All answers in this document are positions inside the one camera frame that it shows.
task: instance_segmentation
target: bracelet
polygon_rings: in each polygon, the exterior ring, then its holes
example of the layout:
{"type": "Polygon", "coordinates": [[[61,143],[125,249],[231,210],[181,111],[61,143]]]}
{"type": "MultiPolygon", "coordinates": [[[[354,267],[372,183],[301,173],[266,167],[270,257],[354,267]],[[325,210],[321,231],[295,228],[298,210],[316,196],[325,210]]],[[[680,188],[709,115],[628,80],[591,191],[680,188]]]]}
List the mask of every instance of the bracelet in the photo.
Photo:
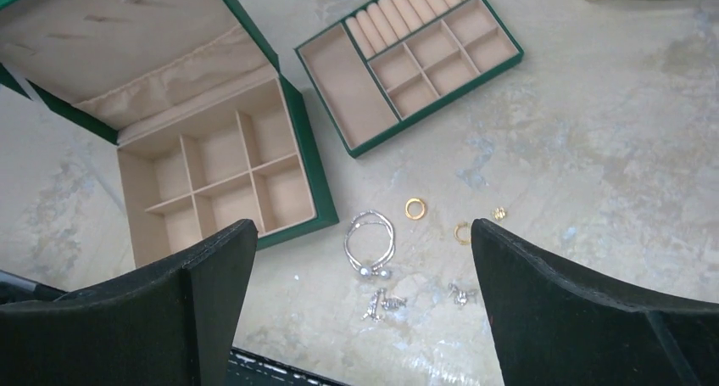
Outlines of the bracelet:
{"type": "Polygon", "coordinates": [[[376,210],[365,210],[360,212],[350,222],[349,230],[347,231],[347,234],[344,235],[344,254],[347,255],[347,259],[349,260],[349,264],[352,268],[354,268],[362,277],[379,276],[382,278],[390,278],[392,276],[392,272],[387,269],[383,269],[382,267],[392,259],[394,256],[394,250],[394,228],[392,227],[392,223],[376,210]],[[359,219],[367,215],[376,216],[378,220],[359,221],[359,219]],[[369,266],[360,263],[359,260],[352,256],[352,252],[349,251],[349,238],[352,236],[354,231],[366,225],[383,225],[387,228],[387,234],[389,235],[389,246],[384,252],[384,255],[369,266]]]}

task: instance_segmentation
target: black object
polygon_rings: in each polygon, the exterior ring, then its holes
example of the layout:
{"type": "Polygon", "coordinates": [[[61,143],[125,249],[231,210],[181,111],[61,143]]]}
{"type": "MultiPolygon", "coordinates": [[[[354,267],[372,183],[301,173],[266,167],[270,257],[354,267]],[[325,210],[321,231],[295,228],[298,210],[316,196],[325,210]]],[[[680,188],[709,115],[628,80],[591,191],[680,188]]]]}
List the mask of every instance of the black object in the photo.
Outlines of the black object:
{"type": "Polygon", "coordinates": [[[605,276],[474,221],[504,383],[718,385],[719,305],[605,276]]]}
{"type": "Polygon", "coordinates": [[[232,348],[225,386],[344,386],[344,383],[267,359],[264,356],[232,348]]]}
{"type": "Polygon", "coordinates": [[[0,305],[0,384],[223,384],[256,247],[239,221],[54,302],[0,305]]]}
{"type": "Polygon", "coordinates": [[[54,301],[63,295],[65,291],[0,270],[0,305],[32,300],[54,301]]]}

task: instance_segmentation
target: silver charm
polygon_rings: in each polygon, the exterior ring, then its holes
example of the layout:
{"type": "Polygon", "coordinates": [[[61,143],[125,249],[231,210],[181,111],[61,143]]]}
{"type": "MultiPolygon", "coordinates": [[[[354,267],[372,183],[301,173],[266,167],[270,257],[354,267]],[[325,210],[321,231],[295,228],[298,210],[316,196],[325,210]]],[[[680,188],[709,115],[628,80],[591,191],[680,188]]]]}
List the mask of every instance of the silver charm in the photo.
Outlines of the silver charm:
{"type": "Polygon", "coordinates": [[[401,297],[389,297],[382,301],[382,308],[385,311],[399,310],[407,306],[407,299],[401,297]]]}
{"type": "Polygon", "coordinates": [[[380,297],[384,295],[384,292],[387,291],[384,288],[380,288],[377,290],[370,299],[370,305],[367,306],[367,312],[362,316],[362,320],[366,319],[367,317],[371,318],[374,322],[379,322],[382,320],[382,316],[377,315],[377,304],[380,301],[380,297]]]}
{"type": "Polygon", "coordinates": [[[459,305],[460,307],[464,307],[469,301],[470,297],[475,297],[477,295],[477,290],[464,291],[453,283],[449,284],[449,290],[449,297],[452,297],[453,294],[457,294],[454,297],[454,303],[459,305]]]}
{"type": "Polygon", "coordinates": [[[381,305],[386,311],[399,310],[407,306],[407,299],[401,297],[387,297],[387,289],[379,288],[370,298],[370,304],[367,306],[367,312],[362,316],[362,320],[371,318],[374,322],[379,322],[384,318],[377,314],[377,306],[381,305]]]}
{"type": "Polygon", "coordinates": [[[354,268],[362,277],[369,278],[373,276],[379,276],[381,278],[389,279],[392,276],[392,272],[387,269],[383,269],[382,267],[392,259],[392,257],[394,256],[394,250],[394,227],[384,215],[380,214],[376,210],[366,210],[360,212],[349,223],[349,230],[344,235],[344,254],[347,255],[347,259],[349,260],[349,264],[352,265],[352,268],[354,268]],[[370,221],[359,221],[359,219],[367,215],[374,215],[378,219],[370,221]],[[361,264],[359,260],[355,259],[354,256],[352,256],[352,252],[349,251],[349,238],[352,236],[354,231],[365,225],[382,225],[387,229],[387,234],[389,235],[389,246],[387,247],[387,250],[384,252],[384,255],[382,255],[382,257],[377,259],[377,261],[375,261],[371,265],[361,264]]]}

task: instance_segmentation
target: concrete floor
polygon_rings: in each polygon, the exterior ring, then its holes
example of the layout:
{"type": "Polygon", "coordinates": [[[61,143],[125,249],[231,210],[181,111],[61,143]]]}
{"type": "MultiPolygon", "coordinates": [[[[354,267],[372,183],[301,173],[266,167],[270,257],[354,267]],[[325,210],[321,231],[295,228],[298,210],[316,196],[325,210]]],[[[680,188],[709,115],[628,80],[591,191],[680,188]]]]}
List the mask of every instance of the concrete floor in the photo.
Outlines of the concrete floor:
{"type": "MultiPolygon", "coordinates": [[[[241,0],[304,91],[342,221],[258,254],[236,346],[352,384],[502,384],[481,298],[459,309],[446,292],[478,286],[454,226],[498,206],[559,255],[719,302],[719,0],[489,0],[525,61],[353,160],[293,48],[364,1],[241,0]],[[415,196],[421,221],[404,217],[415,196]],[[368,208],[395,225],[383,284],[408,299],[379,323],[360,320],[379,283],[342,251],[368,208]]],[[[0,268],[66,289],[131,270],[114,147],[0,101],[0,268]]],[[[360,258],[386,240],[355,239],[360,258]]]]}

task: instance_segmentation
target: green jewelry box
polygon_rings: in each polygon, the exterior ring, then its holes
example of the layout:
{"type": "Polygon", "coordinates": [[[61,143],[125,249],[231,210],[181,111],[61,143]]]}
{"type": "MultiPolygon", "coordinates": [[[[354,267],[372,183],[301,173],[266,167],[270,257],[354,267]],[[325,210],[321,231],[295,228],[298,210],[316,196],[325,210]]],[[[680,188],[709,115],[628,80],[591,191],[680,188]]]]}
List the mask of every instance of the green jewelry box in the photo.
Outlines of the green jewelry box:
{"type": "Polygon", "coordinates": [[[240,219],[259,249],[338,222],[302,95],[237,0],[0,0],[0,63],[118,145],[137,266],[240,219]]]}
{"type": "Polygon", "coordinates": [[[370,0],[295,52],[355,158],[524,55],[487,0],[370,0]]]}

